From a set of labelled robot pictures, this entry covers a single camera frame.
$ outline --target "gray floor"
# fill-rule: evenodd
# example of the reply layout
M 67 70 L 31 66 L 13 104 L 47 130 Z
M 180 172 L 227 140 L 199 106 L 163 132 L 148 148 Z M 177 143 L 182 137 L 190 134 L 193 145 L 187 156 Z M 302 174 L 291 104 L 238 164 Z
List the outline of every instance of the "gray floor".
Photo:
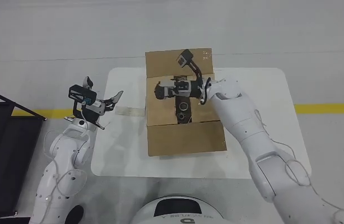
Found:
M 32 109 L 71 108 L 68 88 L 89 75 L 101 96 L 115 67 L 144 67 L 150 50 L 211 47 L 215 67 L 277 67 L 296 104 L 344 102 L 344 1 L 0 1 L 0 94 Z M 344 115 L 298 115 L 312 181 L 344 207 Z M 41 132 L 19 216 L 32 212 L 48 163 Z M 47 145 L 52 142 L 48 137 Z M 89 178 L 82 223 L 127 224 L 146 202 L 199 197 L 235 223 L 281 223 L 251 180 Z

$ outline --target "brown cardboard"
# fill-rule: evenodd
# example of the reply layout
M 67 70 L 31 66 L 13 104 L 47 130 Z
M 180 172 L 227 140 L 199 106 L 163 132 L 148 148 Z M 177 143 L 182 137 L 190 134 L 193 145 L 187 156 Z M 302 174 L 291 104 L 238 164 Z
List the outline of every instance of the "brown cardboard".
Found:
M 149 156 L 166 156 L 197 152 L 225 151 L 224 129 L 210 102 L 199 105 L 198 99 L 190 99 L 192 122 L 177 124 L 175 99 L 158 100 L 154 89 L 161 80 L 173 76 L 196 75 L 185 66 L 180 68 L 176 59 L 183 50 L 146 52 L 147 73 L 147 138 Z M 190 49 L 193 61 L 203 77 L 214 79 L 211 49 Z
M 148 156 L 225 151 L 221 122 L 147 127 Z

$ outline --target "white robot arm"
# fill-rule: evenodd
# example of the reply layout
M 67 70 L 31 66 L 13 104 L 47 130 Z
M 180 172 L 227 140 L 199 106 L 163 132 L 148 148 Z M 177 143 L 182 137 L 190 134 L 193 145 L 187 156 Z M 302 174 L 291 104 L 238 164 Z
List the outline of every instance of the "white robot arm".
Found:
M 86 173 L 83 176 L 84 171 L 77 170 L 76 166 L 83 165 L 89 158 L 97 127 L 104 129 L 97 122 L 98 118 L 112 111 L 123 93 L 120 91 L 110 99 L 100 100 L 91 90 L 92 86 L 86 77 L 82 86 L 74 85 L 69 90 L 69 97 L 74 99 L 75 118 L 65 117 L 71 124 L 50 147 L 48 157 L 53 161 L 43 171 L 30 224 L 65 223 L 74 196 L 86 182 Z M 77 103 L 82 105 L 81 110 L 77 110 Z
M 284 223 L 333 223 L 333 213 L 310 186 L 304 167 L 271 141 L 259 112 L 238 81 L 211 81 L 207 95 L 223 126 L 246 154 L 260 194 L 275 205 Z

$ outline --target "white table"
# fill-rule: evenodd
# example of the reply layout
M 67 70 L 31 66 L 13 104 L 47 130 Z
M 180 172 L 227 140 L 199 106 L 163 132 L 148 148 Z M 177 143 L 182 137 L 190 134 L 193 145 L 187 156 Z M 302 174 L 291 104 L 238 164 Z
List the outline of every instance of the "white table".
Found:
M 311 167 L 294 105 L 283 71 L 277 68 L 215 68 L 215 79 L 237 79 L 254 100 L 271 137 L 290 145 L 309 173 Z M 145 108 L 146 69 L 114 68 L 106 84 L 105 98 L 124 93 L 120 107 Z M 249 179 L 248 163 L 241 146 L 225 130 L 227 151 L 180 156 L 149 157 L 144 116 L 106 113 L 100 118 L 91 170 L 98 176 L 159 178 Z

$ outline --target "yellow floor line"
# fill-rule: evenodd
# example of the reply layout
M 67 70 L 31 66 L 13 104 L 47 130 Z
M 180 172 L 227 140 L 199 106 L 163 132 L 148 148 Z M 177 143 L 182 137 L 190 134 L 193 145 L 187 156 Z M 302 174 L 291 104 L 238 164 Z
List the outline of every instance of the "yellow floor line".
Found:
M 344 104 L 295 104 L 297 114 L 344 114 Z
M 295 104 L 297 114 L 344 114 L 344 104 Z M 72 115 L 72 109 L 34 110 L 46 118 L 62 119 Z M 23 110 L 14 110 L 13 116 L 27 116 Z

